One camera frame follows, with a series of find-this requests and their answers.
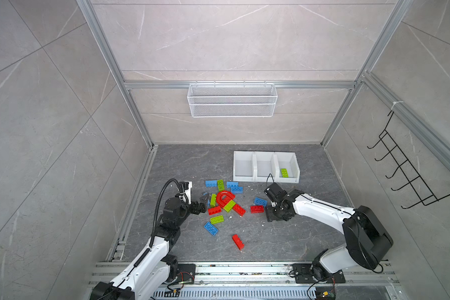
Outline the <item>red arch lego piece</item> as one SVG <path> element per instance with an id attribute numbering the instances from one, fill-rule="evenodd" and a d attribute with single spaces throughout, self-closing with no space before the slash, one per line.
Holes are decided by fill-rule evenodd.
<path id="1" fill-rule="evenodd" d="M 231 200 L 235 199 L 235 195 L 230 191 L 220 191 L 216 196 L 216 202 L 221 207 L 224 208 Z"/>

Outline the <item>green lego top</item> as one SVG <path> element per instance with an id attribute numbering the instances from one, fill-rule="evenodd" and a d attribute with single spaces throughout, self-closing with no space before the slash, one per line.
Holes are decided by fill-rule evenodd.
<path id="1" fill-rule="evenodd" d="M 219 192 L 224 191 L 226 189 L 224 181 L 222 179 L 217 180 L 217 188 Z"/>

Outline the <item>green lego under arch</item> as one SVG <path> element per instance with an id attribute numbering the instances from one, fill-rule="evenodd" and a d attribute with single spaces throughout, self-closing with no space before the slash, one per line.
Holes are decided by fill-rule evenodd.
<path id="1" fill-rule="evenodd" d="M 233 200 L 229 200 L 229 201 L 226 203 L 226 205 L 223 207 L 223 209 L 224 209 L 227 213 L 229 213 L 229 212 L 234 208 L 235 205 L 236 205 L 236 203 L 235 203 Z"/>

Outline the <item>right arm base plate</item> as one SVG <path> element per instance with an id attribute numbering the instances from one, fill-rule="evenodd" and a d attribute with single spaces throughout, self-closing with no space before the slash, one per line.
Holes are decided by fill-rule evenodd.
<path id="1" fill-rule="evenodd" d="M 294 278 L 297 284 L 312 283 L 339 283 L 346 282 L 345 276 L 341 270 L 335 273 L 329 273 L 320 266 L 309 264 L 293 264 L 289 277 Z"/>

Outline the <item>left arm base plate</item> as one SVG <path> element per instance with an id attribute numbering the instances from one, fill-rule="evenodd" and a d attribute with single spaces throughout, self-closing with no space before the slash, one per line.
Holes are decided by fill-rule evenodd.
<path id="1" fill-rule="evenodd" d="M 186 283 L 195 282 L 196 275 L 196 264 L 193 263 L 179 263 L 177 265 L 171 266 L 170 274 L 166 284 L 179 283 L 182 285 L 182 282 Z"/>

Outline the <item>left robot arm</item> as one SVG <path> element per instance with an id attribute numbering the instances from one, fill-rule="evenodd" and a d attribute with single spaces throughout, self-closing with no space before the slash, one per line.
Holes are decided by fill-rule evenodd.
<path id="1" fill-rule="evenodd" d="M 191 200 L 191 181 L 170 179 L 157 199 L 152 233 L 146 246 L 110 282 L 99 282 L 91 300 L 148 300 L 163 284 L 178 277 L 178 260 L 170 254 L 180 226 L 191 214 L 206 212 L 206 203 Z"/>

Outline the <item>green lego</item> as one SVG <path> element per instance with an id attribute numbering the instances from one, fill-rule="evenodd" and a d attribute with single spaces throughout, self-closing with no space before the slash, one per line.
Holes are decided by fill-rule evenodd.
<path id="1" fill-rule="evenodd" d="M 286 168 L 282 168 L 282 169 L 280 169 L 280 171 L 281 171 L 281 177 L 282 178 L 288 178 L 289 177 L 288 170 Z"/>
<path id="2" fill-rule="evenodd" d="M 224 191 L 226 189 L 224 181 L 222 179 L 217 180 L 217 188 L 219 192 Z"/>
<path id="3" fill-rule="evenodd" d="M 224 209 L 227 213 L 229 213 L 229 212 L 234 208 L 235 205 L 236 205 L 236 203 L 235 203 L 233 200 L 229 200 L 229 201 L 226 203 L 226 205 L 223 207 L 223 209 Z"/>
<path id="4" fill-rule="evenodd" d="M 224 219 L 224 216 L 223 216 L 223 215 L 219 215 L 219 216 L 212 217 L 212 218 L 209 220 L 209 222 L 210 222 L 212 225 L 216 225 L 216 224 L 222 223 L 224 220 L 225 220 L 225 219 Z"/>
<path id="5" fill-rule="evenodd" d="M 216 194 L 211 195 L 210 204 L 209 204 L 210 208 L 216 207 L 216 197 L 217 197 Z"/>

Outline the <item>red lego bottom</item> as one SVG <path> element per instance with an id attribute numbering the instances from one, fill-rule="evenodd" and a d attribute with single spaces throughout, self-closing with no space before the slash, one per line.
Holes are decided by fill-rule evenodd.
<path id="1" fill-rule="evenodd" d="M 232 240 L 240 251 L 244 249 L 245 245 L 237 234 L 232 236 Z"/>

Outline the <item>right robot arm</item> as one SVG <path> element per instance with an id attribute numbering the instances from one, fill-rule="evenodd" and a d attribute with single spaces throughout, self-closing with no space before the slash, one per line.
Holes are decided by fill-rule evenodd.
<path id="1" fill-rule="evenodd" d="M 287 192 L 276 182 L 264 193 L 271 201 L 265 209 L 269 222 L 305 216 L 344 236 L 344 244 L 320 252 L 312 261 L 308 273 L 315 281 L 326 281 L 343 269 L 355 266 L 375 272 L 394 245 L 391 235 L 369 207 L 338 206 L 297 189 Z"/>

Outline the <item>white three-compartment bin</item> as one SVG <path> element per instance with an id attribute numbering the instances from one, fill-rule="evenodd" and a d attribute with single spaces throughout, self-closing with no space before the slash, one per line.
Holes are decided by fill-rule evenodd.
<path id="1" fill-rule="evenodd" d="M 286 168 L 289 177 L 281 177 Z M 265 183 L 273 179 L 278 183 L 299 183 L 301 171 L 294 152 L 235 151 L 233 180 Z"/>

